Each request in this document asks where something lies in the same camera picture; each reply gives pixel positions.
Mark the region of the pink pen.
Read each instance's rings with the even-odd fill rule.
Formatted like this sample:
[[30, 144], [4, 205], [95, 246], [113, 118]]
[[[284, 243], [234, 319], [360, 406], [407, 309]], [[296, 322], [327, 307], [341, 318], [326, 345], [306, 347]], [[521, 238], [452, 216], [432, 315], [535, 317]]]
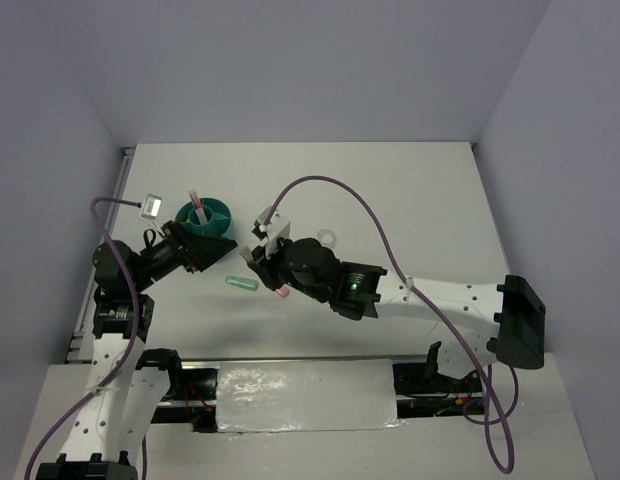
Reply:
[[189, 192], [189, 195], [193, 204], [194, 211], [196, 212], [199, 224], [205, 225], [208, 222], [208, 218], [206, 216], [205, 209], [199, 195], [195, 190], [191, 190]]

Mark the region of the grey eraser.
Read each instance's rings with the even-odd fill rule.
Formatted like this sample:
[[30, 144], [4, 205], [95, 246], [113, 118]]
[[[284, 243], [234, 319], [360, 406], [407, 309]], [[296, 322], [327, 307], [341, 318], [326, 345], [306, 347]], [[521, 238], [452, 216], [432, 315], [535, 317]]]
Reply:
[[252, 252], [248, 247], [242, 248], [240, 250], [240, 255], [246, 262], [251, 262], [253, 260]]

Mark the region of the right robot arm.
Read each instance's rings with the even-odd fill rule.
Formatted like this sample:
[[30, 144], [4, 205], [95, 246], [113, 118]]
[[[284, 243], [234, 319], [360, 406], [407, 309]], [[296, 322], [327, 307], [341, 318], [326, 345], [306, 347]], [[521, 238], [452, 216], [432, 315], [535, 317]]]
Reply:
[[464, 338], [458, 349], [441, 340], [426, 343], [431, 362], [425, 380], [436, 391], [447, 391], [477, 365], [538, 370], [545, 364], [546, 306], [521, 276], [497, 284], [401, 279], [380, 266], [341, 261], [312, 238], [278, 239], [241, 255], [266, 288], [287, 286], [350, 320], [403, 317], [453, 325]]

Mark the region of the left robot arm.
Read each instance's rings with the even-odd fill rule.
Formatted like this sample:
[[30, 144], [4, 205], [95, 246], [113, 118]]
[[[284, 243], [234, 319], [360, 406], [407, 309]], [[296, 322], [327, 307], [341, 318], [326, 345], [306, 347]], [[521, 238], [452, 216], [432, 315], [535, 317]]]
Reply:
[[173, 271], [203, 272], [237, 246], [169, 221], [141, 252], [105, 236], [96, 268], [93, 354], [83, 396], [44, 434], [25, 478], [140, 479], [144, 441], [157, 404], [186, 385], [179, 354], [149, 349], [154, 301], [147, 289]]

